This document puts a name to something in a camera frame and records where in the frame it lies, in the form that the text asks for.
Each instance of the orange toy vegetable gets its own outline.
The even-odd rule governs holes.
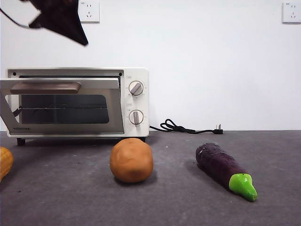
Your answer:
[[[0,153],[0,181],[4,178],[10,171],[11,166],[13,165],[14,157],[12,153],[4,147],[1,147]]]
[[[114,176],[123,182],[144,181],[153,169],[151,147],[137,138],[121,140],[112,149],[110,168]]]

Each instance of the black power cord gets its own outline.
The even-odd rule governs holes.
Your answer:
[[[8,19],[10,19],[13,23],[15,23],[16,25],[22,27],[22,28],[27,28],[27,29],[31,29],[29,26],[23,25],[23,24],[19,24],[18,22],[16,22],[13,18],[11,18],[9,15],[7,15],[1,8],[0,8],[1,13],[3,13]]]
[[[221,129],[221,125],[219,125],[218,129],[206,129],[201,131],[195,131],[193,129],[186,129],[183,126],[177,126],[171,119],[166,119],[164,123],[160,124],[161,128],[158,129],[156,127],[150,126],[150,128],[161,131],[161,132],[184,132],[184,133],[190,133],[190,134],[200,134],[200,133],[206,133],[206,132],[212,132],[214,134],[223,134],[223,130]]]

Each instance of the black fabric object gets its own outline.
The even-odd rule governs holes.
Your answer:
[[[36,9],[41,11],[41,14],[29,24],[30,28],[44,27],[84,46],[88,44],[88,40],[79,20],[79,0],[29,1]]]
[[[217,144],[203,144],[196,150],[198,166],[216,182],[229,189],[232,175],[248,173],[237,161]]]

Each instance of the oven door handle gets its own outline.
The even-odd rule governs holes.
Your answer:
[[[18,82],[10,89],[11,94],[77,94],[79,82]]]

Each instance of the oven door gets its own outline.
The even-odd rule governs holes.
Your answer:
[[[8,78],[0,85],[11,137],[124,134],[117,78]]]

